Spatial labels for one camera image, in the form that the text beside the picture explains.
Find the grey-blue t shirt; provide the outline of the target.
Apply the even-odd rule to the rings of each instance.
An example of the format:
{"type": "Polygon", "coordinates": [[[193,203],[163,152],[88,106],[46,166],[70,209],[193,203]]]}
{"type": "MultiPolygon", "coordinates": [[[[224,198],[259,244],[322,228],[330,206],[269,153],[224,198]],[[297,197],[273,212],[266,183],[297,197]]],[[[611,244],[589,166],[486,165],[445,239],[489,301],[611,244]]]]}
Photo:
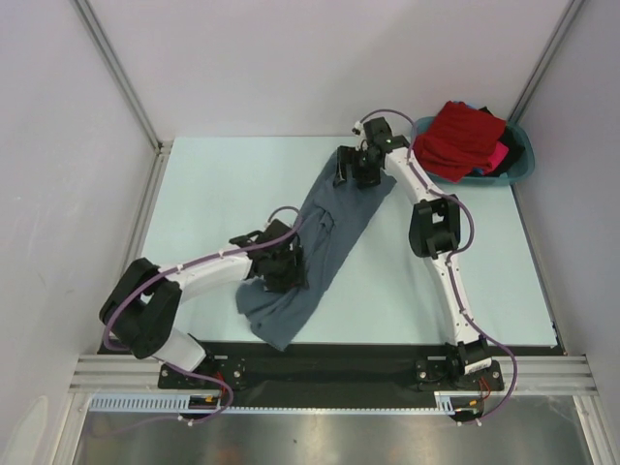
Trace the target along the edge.
{"type": "Polygon", "coordinates": [[[349,253],[391,192],[396,181],[360,189],[353,180],[335,187],[336,156],[331,155],[302,204],[298,231],[306,269],[305,287],[284,294],[269,292],[255,279],[237,288],[235,302],[251,331],[283,351],[308,322],[349,253]]]}

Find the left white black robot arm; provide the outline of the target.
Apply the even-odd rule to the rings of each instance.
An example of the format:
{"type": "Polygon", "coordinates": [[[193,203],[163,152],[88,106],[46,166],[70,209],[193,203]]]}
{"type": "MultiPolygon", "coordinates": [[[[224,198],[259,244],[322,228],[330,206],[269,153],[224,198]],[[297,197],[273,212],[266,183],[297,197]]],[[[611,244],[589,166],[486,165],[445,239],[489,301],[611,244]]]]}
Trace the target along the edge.
{"type": "Polygon", "coordinates": [[[135,358],[153,357],[180,369],[191,386],[207,385],[214,364],[192,335],[174,326],[180,306],[215,287],[257,280],[273,294],[306,284],[298,225],[270,220],[262,231],[234,237],[230,247],[188,263],[158,266],[134,260],[100,310],[108,349],[127,350],[135,358]],[[109,337],[119,341],[117,347],[109,337]]]}

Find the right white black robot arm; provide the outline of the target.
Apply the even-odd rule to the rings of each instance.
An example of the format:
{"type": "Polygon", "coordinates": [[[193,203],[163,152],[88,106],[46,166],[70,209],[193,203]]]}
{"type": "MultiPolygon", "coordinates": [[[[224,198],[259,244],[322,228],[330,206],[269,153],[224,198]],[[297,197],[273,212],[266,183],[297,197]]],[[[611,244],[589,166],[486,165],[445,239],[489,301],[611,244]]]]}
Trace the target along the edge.
{"type": "Polygon", "coordinates": [[[491,367],[487,338],[474,328],[469,301],[460,277],[457,255],[463,251],[460,200],[445,193],[424,171],[413,145],[392,133],[383,117],[358,121],[355,146],[337,149],[333,185],[353,180],[359,189],[393,178],[413,211],[408,240],[423,260],[436,286],[447,326],[447,376],[457,388],[470,388],[491,367]]]}

